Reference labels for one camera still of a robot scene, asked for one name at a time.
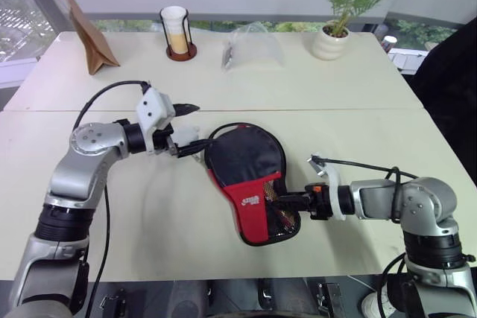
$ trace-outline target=white table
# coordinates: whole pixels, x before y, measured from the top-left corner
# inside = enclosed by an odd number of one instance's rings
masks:
[[[5,110],[80,110],[99,89],[120,80],[147,80],[176,103],[202,110],[417,109],[421,102],[374,35],[352,34],[346,54],[322,61],[307,50],[315,34],[274,34],[283,67],[256,62],[224,72],[229,34],[193,32],[198,55],[177,63],[165,55],[161,33],[106,33],[121,67],[90,76],[76,33],[62,33],[42,56]],[[139,91],[124,86],[92,110],[134,110]]]
[[[0,279],[12,279],[26,238],[37,223],[51,172],[65,154],[76,112],[0,113]],[[112,121],[132,112],[90,112],[85,121]],[[306,163],[319,150],[337,159],[398,165],[445,180],[458,197],[464,252],[477,252],[477,190],[423,109],[282,112],[199,112],[173,125],[198,125],[202,136],[232,121],[270,130],[288,158],[288,188],[317,181]],[[340,167],[344,182],[382,173]],[[112,237],[104,281],[332,276],[379,273],[403,252],[400,227],[380,220],[311,221],[302,214],[295,238],[249,247],[234,227],[232,209],[193,158],[133,155],[109,177]],[[104,202],[91,227],[95,275],[104,244]]]

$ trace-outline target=black chair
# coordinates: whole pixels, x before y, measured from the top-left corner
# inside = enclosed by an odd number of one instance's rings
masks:
[[[475,183],[476,26],[474,19],[433,48],[409,81]]]

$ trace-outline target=black cable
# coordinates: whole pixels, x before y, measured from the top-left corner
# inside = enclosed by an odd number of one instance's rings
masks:
[[[92,286],[91,294],[89,295],[88,308],[86,309],[84,318],[89,318],[91,315],[92,305],[95,302],[96,290],[98,289],[99,280],[101,279],[101,275],[103,274],[104,266],[106,264],[107,251],[110,248],[110,198],[107,193],[106,185],[104,186],[104,203],[106,204],[106,242],[104,244],[104,253],[103,259],[101,260],[101,266],[99,267],[98,275],[96,276],[95,283]]]
[[[401,185],[401,171],[398,167],[392,167],[391,171],[386,175],[386,179],[389,179],[392,174],[396,175],[396,182],[394,183],[394,193],[393,193],[393,201],[391,202],[391,221],[393,223],[401,223],[398,218],[398,202],[397,202],[397,193],[399,192],[399,186]]]
[[[109,86],[106,86],[100,91],[98,91],[95,95],[93,95],[89,99],[88,102],[85,103],[78,117],[76,118],[75,125],[73,126],[73,131],[75,131],[80,126],[81,120],[83,119],[84,115],[86,114],[88,109],[92,106],[93,102],[98,99],[99,96],[104,94],[106,91],[113,89],[114,87],[122,86],[122,85],[140,85],[142,88],[143,94],[151,87],[149,83],[145,81],[137,81],[137,80],[119,81],[119,82],[111,83]],[[98,275],[96,276],[96,280],[93,285],[91,295],[89,296],[88,308],[86,309],[85,318],[89,318],[89,315],[91,314],[92,305],[95,300],[96,290],[98,289],[99,280],[101,279],[104,265],[106,264],[107,252],[108,252],[108,249],[110,248],[110,200],[108,197],[106,185],[104,186],[104,201],[106,204],[106,242],[104,243],[104,253],[103,253],[103,258],[101,259],[101,266],[99,267]],[[88,261],[88,254],[89,254],[89,244],[88,246],[86,246],[86,249],[84,250],[84,254],[83,254],[84,262]]]
[[[109,91],[110,89],[117,87],[117,86],[122,86],[122,85],[140,85],[142,87],[142,93],[145,93],[151,85],[145,81],[119,81],[115,83],[111,83],[109,86],[104,87],[102,90],[100,90],[98,93],[96,93],[94,96],[91,97],[91,99],[86,102],[84,105],[83,109],[80,111],[80,114],[78,115],[78,118],[76,119],[75,125],[73,126],[73,130],[79,127],[81,119],[83,119],[85,113],[87,110],[92,106],[93,102],[96,101],[96,99],[104,94],[106,91]]]
[[[401,255],[397,256],[393,261],[389,263],[388,266],[386,266],[385,270],[382,271],[382,275],[379,277],[379,282],[378,282],[378,289],[377,289],[377,295],[378,295],[378,309],[379,309],[379,315],[381,318],[386,318],[385,311],[382,307],[382,288],[383,286],[387,283],[388,281],[388,274],[391,268],[394,267],[394,265],[401,261],[404,260],[405,253],[402,253]]]
[[[405,259],[403,258],[401,263],[399,264],[399,267],[397,268],[397,274],[400,275],[402,273],[402,270],[404,269],[405,266]]]
[[[385,167],[378,167],[376,165],[369,165],[369,164],[363,164],[363,163],[357,163],[357,162],[349,162],[347,160],[337,160],[337,159],[328,159],[328,158],[320,158],[319,156],[312,156],[313,162],[320,164],[320,163],[335,163],[335,164],[343,164],[343,165],[352,165],[355,167],[361,167],[361,168],[367,168],[367,169],[374,169],[375,171],[385,171],[388,174],[391,172],[393,173],[391,168],[385,168]],[[412,179],[416,179],[417,176],[406,173],[405,171],[400,172],[401,175],[405,177],[409,177]]]

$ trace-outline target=paper bag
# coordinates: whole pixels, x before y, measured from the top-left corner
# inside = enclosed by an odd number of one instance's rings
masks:
[[[89,74],[95,74],[103,64],[119,66],[104,35],[85,17],[78,3],[75,0],[59,1],[68,10],[72,24],[84,45]]]

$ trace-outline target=robotic arm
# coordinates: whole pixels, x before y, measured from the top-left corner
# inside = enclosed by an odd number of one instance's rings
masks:
[[[168,150],[181,157],[203,150],[209,141],[194,140],[195,131],[186,140],[190,144],[178,147],[170,125],[174,116],[197,109],[173,105],[167,95],[149,88],[136,108],[138,124],[90,123],[73,132],[68,153],[54,170],[37,228],[28,238],[10,293],[8,318],[66,318],[82,308],[89,272],[82,257],[108,170],[130,153]]]
[[[310,165],[323,183],[306,186],[306,193],[281,197],[274,202],[279,209],[303,210],[312,219],[344,220],[345,215],[359,219],[399,219],[405,242],[405,265],[411,277],[403,285],[405,311],[409,317],[452,313],[476,317],[476,291],[452,217],[457,206],[454,191],[434,178],[417,178],[403,183],[397,192],[388,179],[362,180],[339,185],[338,172],[319,156]]]

